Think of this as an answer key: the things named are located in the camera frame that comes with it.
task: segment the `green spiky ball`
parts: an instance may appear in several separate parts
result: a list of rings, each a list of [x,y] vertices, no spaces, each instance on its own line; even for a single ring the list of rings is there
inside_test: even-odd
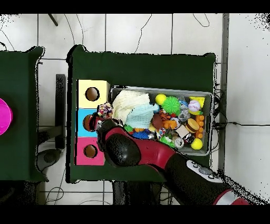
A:
[[[180,102],[176,97],[167,97],[164,103],[162,104],[162,108],[168,114],[176,114],[178,116],[180,114]]]
[[[172,148],[174,148],[174,146],[175,146],[173,142],[168,142],[168,141],[165,139],[165,136],[164,136],[164,135],[161,137],[160,141],[161,141],[162,143],[164,143],[164,144],[166,144],[166,145],[172,147]]]
[[[129,125],[124,125],[124,129],[125,129],[127,132],[133,131],[133,127],[131,127],[131,126],[129,126]]]

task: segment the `gray bin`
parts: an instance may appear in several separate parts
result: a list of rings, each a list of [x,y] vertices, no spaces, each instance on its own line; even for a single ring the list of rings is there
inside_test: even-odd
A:
[[[210,92],[199,92],[199,91],[186,91],[186,90],[173,90],[173,89],[153,89],[144,87],[120,87],[113,86],[110,91],[110,103],[114,101],[116,96],[121,90],[131,90],[138,92],[145,92],[149,94],[151,103],[155,103],[157,94],[165,94],[166,96],[184,96],[186,100],[190,100],[189,97],[205,97],[204,106],[201,109],[205,117],[204,120],[204,136],[201,139],[203,147],[201,150],[193,150],[190,145],[184,146],[179,151],[187,155],[205,156],[211,151],[211,140],[212,140],[212,123],[213,123],[213,110],[214,110],[214,97]]]

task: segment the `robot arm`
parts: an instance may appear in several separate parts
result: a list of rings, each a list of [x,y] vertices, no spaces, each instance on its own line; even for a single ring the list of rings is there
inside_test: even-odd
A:
[[[111,165],[149,164],[162,172],[170,191],[184,204],[249,204],[236,196],[213,171],[151,139],[130,136],[113,119],[92,120],[98,132],[98,146]]]

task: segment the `baseball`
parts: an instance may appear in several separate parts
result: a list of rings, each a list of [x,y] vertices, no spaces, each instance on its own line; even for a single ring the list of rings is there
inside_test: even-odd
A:
[[[196,100],[191,100],[188,104],[188,109],[192,112],[196,112],[200,109],[200,103]]]

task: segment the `dark green table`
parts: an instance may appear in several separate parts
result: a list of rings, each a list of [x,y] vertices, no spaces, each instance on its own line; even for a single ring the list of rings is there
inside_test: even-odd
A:
[[[27,52],[0,51],[0,98],[13,121],[0,136],[0,180],[45,181],[36,169],[37,100],[35,72],[42,47]]]
[[[215,55],[149,55],[86,52],[75,45],[67,55],[67,180],[119,180],[163,182],[164,178],[147,165],[113,168],[74,165],[76,79],[106,80],[111,86],[136,86],[213,92]],[[208,156],[191,156],[209,167]]]

